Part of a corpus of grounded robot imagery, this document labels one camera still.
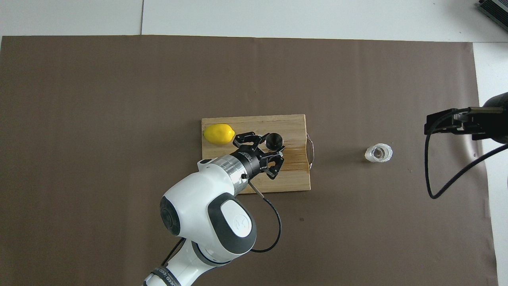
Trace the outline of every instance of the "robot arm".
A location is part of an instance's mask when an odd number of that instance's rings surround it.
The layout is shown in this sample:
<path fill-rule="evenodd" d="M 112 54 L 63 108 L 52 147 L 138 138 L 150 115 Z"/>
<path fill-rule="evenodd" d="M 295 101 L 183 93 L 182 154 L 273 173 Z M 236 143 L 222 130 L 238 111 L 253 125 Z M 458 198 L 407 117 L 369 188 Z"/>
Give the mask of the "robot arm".
<path fill-rule="evenodd" d="M 259 144 L 267 140 L 273 152 Z M 275 179 L 283 163 L 284 146 L 276 133 L 239 134 L 230 155 L 198 162 L 198 172 L 171 187 L 161 199 L 161 217 L 175 236 L 186 238 L 166 266 L 156 268 L 144 285 L 191 285 L 201 274 L 228 264 L 252 249 L 256 223 L 235 198 L 259 173 Z"/>

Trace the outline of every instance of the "brown tablecloth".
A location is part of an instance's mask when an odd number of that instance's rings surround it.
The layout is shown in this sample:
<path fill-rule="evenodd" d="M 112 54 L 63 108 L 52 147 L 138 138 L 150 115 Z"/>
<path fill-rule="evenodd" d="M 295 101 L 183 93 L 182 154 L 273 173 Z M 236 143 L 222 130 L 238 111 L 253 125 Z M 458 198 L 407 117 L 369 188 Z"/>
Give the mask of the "brown tablecloth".
<path fill-rule="evenodd" d="M 485 167 L 438 200 L 430 113 L 478 105 L 470 43 L 181 36 L 3 37 L 0 284 L 139 285 L 177 238 L 162 194 L 200 160 L 200 119 L 304 113 L 311 191 L 269 194 L 271 252 L 196 285 L 494 285 Z M 363 159 L 375 143 L 388 163 Z M 434 188 L 478 156 L 436 135 Z M 258 225 L 277 225 L 255 195 Z"/>

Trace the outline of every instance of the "silver metal ring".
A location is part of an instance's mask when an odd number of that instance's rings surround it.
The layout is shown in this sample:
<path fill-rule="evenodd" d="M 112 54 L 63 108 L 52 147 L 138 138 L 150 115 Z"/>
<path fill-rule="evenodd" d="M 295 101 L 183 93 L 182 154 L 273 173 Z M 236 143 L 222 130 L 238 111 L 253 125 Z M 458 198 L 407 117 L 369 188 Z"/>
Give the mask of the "silver metal ring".
<path fill-rule="evenodd" d="M 312 139 L 310 139 L 309 133 L 307 133 L 307 141 L 310 142 L 310 147 L 312 149 L 312 160 L 309 163 L 309 170 L 310 170 L 310 169 L 312 169 L 312 164 L 314 163 L 314 142 L 312 142 Z"/>

